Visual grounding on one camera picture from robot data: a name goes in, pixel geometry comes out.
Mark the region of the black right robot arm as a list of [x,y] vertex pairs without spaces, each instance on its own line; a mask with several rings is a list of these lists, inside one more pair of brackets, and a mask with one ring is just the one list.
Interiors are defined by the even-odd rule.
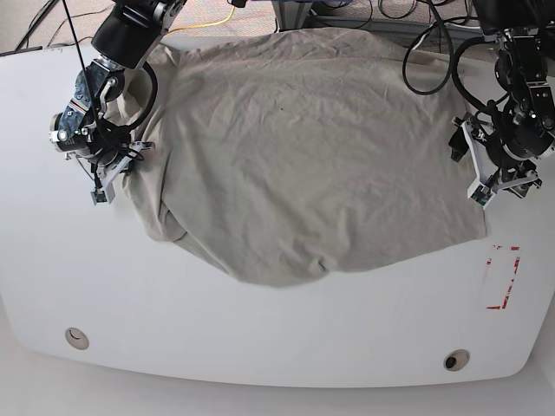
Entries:
[[[182,1],[117,1],[96,31],[92,45],[98,52],[83,65],[75,80],[75,92],[63,112],[54,116],[49,141],[68,159],[76,159],[94,183],[94,203],[114,200],[114,180],[131,172],[155,147],[150,141],[133,140],[132,133],[152,112],[158,80],[147,58],[168,34]],[[145,109],[128,125],[107,118],[108,103],[126,86],[125,73],[140,69],[151,82]]]

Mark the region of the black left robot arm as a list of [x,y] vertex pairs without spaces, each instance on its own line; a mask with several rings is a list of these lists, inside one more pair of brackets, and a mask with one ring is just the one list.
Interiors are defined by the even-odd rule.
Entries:
[[454,119],[451,158],[471,155],[476,178],[467,196],[486,207],[500,191],[524,198],[542,181],[535,160],[554,153],[554,93],[548,83],[548,60],[554,57],[552,1],[476,1],[482,36],[464,41],[454,52],[457,65],[473,47],[496,43],[495,78],[504,90],[497,100],[481,102],[452,80],[475,114]]

